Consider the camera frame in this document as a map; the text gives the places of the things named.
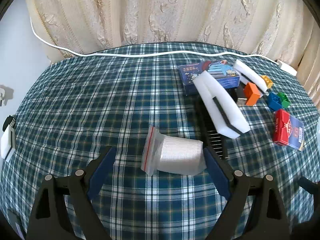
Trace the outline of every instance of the power cord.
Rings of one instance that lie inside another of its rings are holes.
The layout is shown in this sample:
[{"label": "power cord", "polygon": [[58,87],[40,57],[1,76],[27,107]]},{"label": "power cord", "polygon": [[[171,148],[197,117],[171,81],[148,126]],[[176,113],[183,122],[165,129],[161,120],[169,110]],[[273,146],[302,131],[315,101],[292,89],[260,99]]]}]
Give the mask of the power cord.
[{"label": "power cord", "polygon": [[222,56],[222,55],[234,55],[237,57],[262,57],[264,59],[267,59],[275,64],[278,65],[277,62],[271,60],[270,58],[263,56],[263,55],[259,55],[259,54],[253,54],[253,55],[240,55],[234,52],[220,52],[220,53],[215,53],[215,54],[207,54],[207,53],[202,53],[202,52],[196,52],[196,51],[189,51],[189,50],[176,50],[176,51],[167,51],[167,52],[159,52],[159,53],[151,53],[151,54],[138,54],[138,55],[127,55],[127,54],[114,54],[114,53],[90,53],[90,54],[80,54],[77,52],[74,52],[70,49],[67,48],[63,48],[63,47],[59,47],[53,44],[50,44],[49,42],[45,41],[44,39],[42,39],[41,37],[39,37],[35,30],[33,29],[33,25],[32,25],[32,21],[31,21],[31,17],[30,17],[30,23],[31,23],[31,28],[33,31],[33,34],[39,39],[41,40],[43,43],[49,45],[50,47],[56,48],[56,49],[61,49],[67,52],[70,52],[76,56],[79,57],[91,57],[91,56],[107,56],[107,57],[128,57],[128,58],[137,58],[137,57],[155,57],[155,56],[163,56],[163,55],[170,55],[170,54],[180,54],[180,53],[185,53],[185,54],[193,54],[193,55],[199,55],[199,56],[204,56],[204,57],[217,57],[217,56]]}]

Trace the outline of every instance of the beige curtain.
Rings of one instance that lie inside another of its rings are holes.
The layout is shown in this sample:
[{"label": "beige curtain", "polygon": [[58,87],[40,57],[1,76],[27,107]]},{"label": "beige curtain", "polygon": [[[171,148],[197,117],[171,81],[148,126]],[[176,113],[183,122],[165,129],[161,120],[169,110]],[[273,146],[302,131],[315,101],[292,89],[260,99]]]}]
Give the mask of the beige curtain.
[{"label": "beige curtain", "polygon": [[[26,1],[42,38],[80,53],[204,41],[281,59],[298,70],[299,81],[319,106],[320,29],[302,0]],[[71,56],[45,49],[52,62]]]}]

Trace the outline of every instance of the screw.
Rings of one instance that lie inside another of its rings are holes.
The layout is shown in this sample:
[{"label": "screw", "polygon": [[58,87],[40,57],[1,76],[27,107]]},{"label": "screw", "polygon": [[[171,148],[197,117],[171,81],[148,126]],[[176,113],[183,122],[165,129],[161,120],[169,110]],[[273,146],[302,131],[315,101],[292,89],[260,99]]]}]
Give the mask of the screw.
[{"label": "screw", "polygon": [[268,174],[268,175],[266,175],[266,179],[269,180],[269,181],[272,181],[272,180],[273,180],[273,177]]},{"label": "screw", "polygon": [[45,180],[50,180],[50,179],[52,179],[52,175],[51,175],[51,174],[48,174],[48,175],[46,175],[46,176],[44,177],[44,179],[45,179]]},{"label": "screw", "polygon": [[82,176],[84,174],[83,170],[76,170],[76,176]]},{"label": "screw", "polygon": [[235,175],[238,176],[238,177],[241,177],[243,175],[243,172],[242,171],[235,171]]}]

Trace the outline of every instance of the red box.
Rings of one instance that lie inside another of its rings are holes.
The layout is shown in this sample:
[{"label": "red box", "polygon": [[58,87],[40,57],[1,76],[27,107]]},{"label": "red box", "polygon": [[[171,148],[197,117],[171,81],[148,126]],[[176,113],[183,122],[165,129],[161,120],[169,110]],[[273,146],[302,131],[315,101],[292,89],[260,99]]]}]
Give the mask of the red box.
[{"label": "red box", "polygon": [[303,123],[283,109],[275,112],[276,129],[273,141],[302,151],[304,142]]}]

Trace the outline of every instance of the plaid tablecloth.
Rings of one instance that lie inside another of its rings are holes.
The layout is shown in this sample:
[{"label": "plaid tablecloth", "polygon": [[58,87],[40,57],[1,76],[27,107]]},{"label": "plaid tablecloth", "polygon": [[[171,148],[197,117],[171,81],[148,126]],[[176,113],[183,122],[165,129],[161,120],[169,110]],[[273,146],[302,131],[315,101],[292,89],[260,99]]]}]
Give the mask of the plaid tablecloth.
[{"label": "plaid tablecloth", "polygon": [[[125,46],[106,52],[122,54],[193,50],[233,51],[204,43],[158,43]],[[234,56],[222,56],[230,64]],[[149,125],[161,133],[200,138],[195,97],[184,95],[177,67],[208,60],[175,54],[151,58],[74,57],[49,66],[32,86],[16,115],[17,150],[4,163],[0,206],[20,214],[25,229],[43,177],[70,175],[98,157],[100,147],[117,147],[113,174],[92,204],[113,239],[205,239],[226,201],[208,173],[180,176],[140,170]],[[241,107],[251,131],[228,140],[229,163],[247,175],[276,178],[290,224],[308,220],[313,198],[297,185],[304,175],[320,180],[316,142],[317,109],[295,77],[258,57],[242,61],[269,76],[271,91],[288,95],[287,111],[305,125],[305,147],[299,152],[272,143],[273,113],[266,96],[253,107]],[[68,199],[77,236],[83,236]],[[248,198],[239,235],[248,217]]]}]

